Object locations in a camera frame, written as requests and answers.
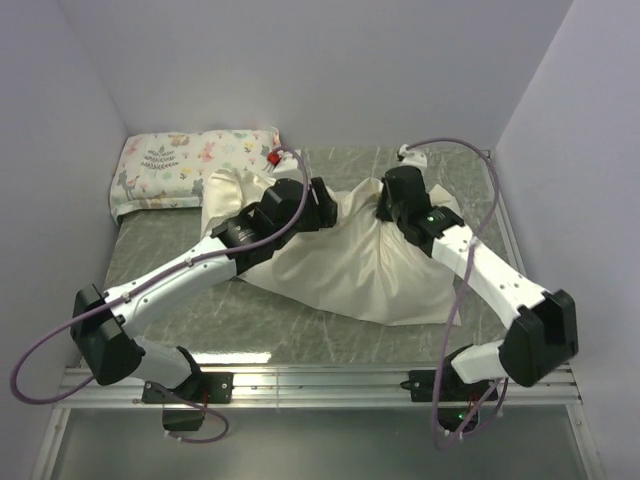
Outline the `cream pillowcase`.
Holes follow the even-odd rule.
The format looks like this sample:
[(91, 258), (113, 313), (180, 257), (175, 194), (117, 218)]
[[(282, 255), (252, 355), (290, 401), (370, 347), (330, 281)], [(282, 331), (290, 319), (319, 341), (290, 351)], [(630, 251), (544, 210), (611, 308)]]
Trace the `cream pillowcase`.
[(314, 309), (386, 326), (443, 324), (456, 292), (454, 274), (376, 218), (382, 192), (368, 178), (334, 192), (334, 227), (298, 233), (273, 257), (241, 274), (263, 290)]

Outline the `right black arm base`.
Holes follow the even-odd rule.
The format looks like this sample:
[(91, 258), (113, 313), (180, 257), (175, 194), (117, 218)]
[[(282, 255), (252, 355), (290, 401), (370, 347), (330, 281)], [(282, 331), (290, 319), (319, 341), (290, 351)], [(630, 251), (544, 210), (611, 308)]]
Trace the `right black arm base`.
[[(436, 373), (435, 369), (411, 370), (400, 387), (409, 392), (413, 403), (432, 402)], [(438, 425), (446, 433), (457, 430), (491, 384), (490, 380), (466, 384), (450, 367), (445, 367), (440, 384)]]

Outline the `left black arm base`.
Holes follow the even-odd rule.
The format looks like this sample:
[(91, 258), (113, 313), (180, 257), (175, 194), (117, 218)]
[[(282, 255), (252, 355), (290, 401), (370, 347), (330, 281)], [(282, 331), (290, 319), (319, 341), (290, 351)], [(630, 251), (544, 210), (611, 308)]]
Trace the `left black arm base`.
[(231, 402), (233, 380), (231, 372), (200, 373), (174, 389), (147, 381), (141, 402), (163, 408), (162, 425), (169, 433), (197, 432), (207, 416), (203, 408)]

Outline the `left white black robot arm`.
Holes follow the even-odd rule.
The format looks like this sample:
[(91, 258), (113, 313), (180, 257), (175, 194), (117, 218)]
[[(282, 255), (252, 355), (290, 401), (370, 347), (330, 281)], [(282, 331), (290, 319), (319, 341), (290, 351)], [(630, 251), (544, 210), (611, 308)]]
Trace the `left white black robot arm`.
[(309, 185), (280, 179), (259, 201), (154, 271), (105, 293), (81, 289), (74, 312), (90, 316), (72, 326), (71, 337), (99, 385), (138, 378), (165, 387), (179, 402), (192, 401), (203, 382), (199, 365), (184, 347), (146, 339), (146, 328), (177, 303), (270, 260), (296, 234), (336, 221), (337, 204), (321, 178)]

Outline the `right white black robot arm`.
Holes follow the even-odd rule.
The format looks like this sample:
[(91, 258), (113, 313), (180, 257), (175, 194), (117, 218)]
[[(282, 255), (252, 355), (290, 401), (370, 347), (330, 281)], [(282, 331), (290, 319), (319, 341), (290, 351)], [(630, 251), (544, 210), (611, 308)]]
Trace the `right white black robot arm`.
[(508, 378), (531, 387), (579, 352), (576, 305), (564, 290), (528, 280), (475, 239), (453, 210), (432, 203), (421, 171), (387, 171), (376, 215), (396, 224), (404, 239), (447, 267), (478, 294), (506, 329), (503, 340), (472, 345), (444, 361), (440, 385), (460, 400), (479, 381)]

